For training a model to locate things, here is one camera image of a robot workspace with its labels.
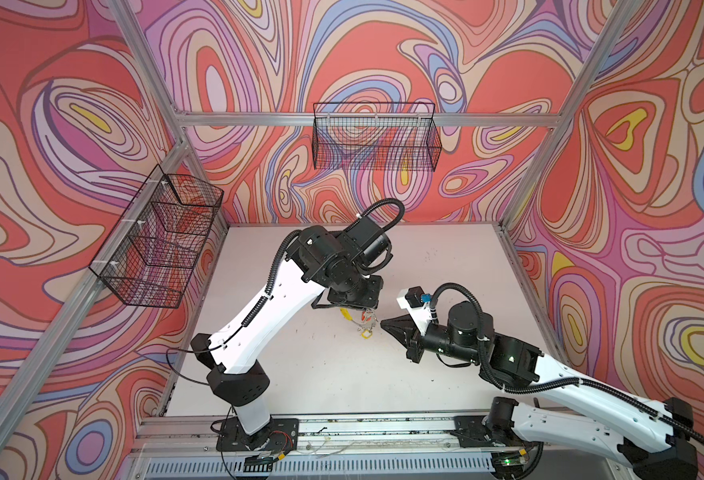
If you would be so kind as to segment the grey keyring with yellow grip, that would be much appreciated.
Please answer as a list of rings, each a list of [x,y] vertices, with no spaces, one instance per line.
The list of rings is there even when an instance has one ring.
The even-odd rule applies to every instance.
[[[363,312],[366,310],[371,310],[371,309],[365,309],[365,310],[361,310],[361,311],[349,310],[346,308],[340,309],[342,316],[347,321],[356,325],[360,332],[363,328],[370,328],[373,331],[376,328],[376,326],[378,325],[378,318],[377,318],[376,314],[375,314],[375,320],[373,322],[366,323],[363,321]]]

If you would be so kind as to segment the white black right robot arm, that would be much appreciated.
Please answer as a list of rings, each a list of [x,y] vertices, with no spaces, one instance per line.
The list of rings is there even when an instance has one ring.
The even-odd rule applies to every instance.
[[[493,317],[470,302],[454,305],[440,323],[428,304],[403,300],[405,314],[382,321],[384,331],[419,363],[427,352],[454,366],[479,367],[500,385],[488,413],[459,417],[464,446],[555,444],[610,459],[640,479],[694,479],[691,407],[682,400],[642,399],[576,372],[538,347],[498,333]]]

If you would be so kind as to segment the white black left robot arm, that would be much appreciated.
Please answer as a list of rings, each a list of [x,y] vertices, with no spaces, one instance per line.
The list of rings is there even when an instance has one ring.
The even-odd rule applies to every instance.
[[[270,379],[259,363],[261,352],[305,306],[377,309],[384,285],[379,272],[393,257],[387,231],[363,215],[342,230],[290,232],[258,294],[218,332],[193,338],[192,352],[209,369],[207,384],[234,409],[247,436],[261,434],[272,420],[263,398]]]

